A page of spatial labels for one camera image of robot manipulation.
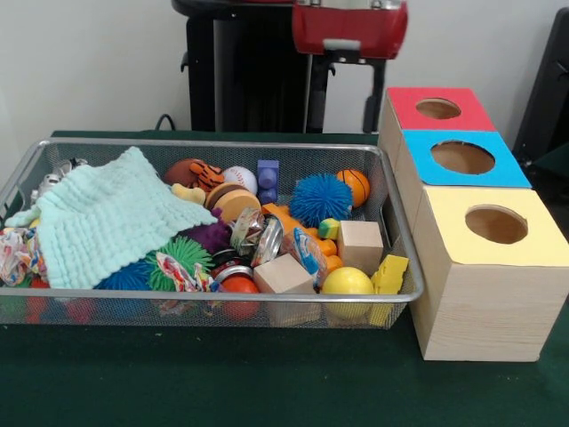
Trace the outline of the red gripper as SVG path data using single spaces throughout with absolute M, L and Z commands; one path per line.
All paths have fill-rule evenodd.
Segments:
M 378 131 L 386 61 L 397 57 L 408 23 L 406 3 L 295 3 L 293 41 L 312 56 L 310 131 L 322 132 L 329 74 L 325 52 L 356 52 L 373 68 L 371 94 L 365 101 L 363 132 Z

